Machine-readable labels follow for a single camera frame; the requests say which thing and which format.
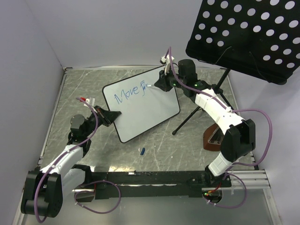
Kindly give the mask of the white whiteboard black frame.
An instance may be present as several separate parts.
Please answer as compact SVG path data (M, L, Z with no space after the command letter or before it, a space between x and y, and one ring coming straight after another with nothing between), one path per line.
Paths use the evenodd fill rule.
M175 89L164 92L157 87L147 87L159 79L161 70L162 67L157 67L103 87L108 110L121 112L114 122L121 143L179 114Z

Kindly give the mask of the blue marker cap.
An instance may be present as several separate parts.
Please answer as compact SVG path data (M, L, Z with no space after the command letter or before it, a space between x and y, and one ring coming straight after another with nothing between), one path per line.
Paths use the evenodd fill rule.
M142 155L144 155L144 153L145 153L145 148L142 148L140 155L142 156Z

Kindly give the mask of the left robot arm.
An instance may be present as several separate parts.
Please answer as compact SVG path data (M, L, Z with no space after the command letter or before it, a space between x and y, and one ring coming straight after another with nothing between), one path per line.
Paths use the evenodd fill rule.
M39 223L54 218L60 212L63 199L73 189L96 185L90 166L79 165L89 151L91 138L101 126L110 126L121 115L100 106L91 106L91 115L81 114L70 120L70 133L64 150L44 168L29 171L21 202L23 214L34 215Z

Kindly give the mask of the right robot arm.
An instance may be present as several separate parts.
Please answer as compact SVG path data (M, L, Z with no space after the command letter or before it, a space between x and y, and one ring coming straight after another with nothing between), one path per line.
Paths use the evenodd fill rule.
M211 85L199 80L192 60L180 60L177 72L168 56L163 56L160 62L164 69L159 72L159 79L154 86L164 92L169 92L172 88L182 89L186 97L214 120L224 135L220 153L207 166L208 173L204 176L205 183L214 187L229 167L255 148L255 123L234 113L216 95Z

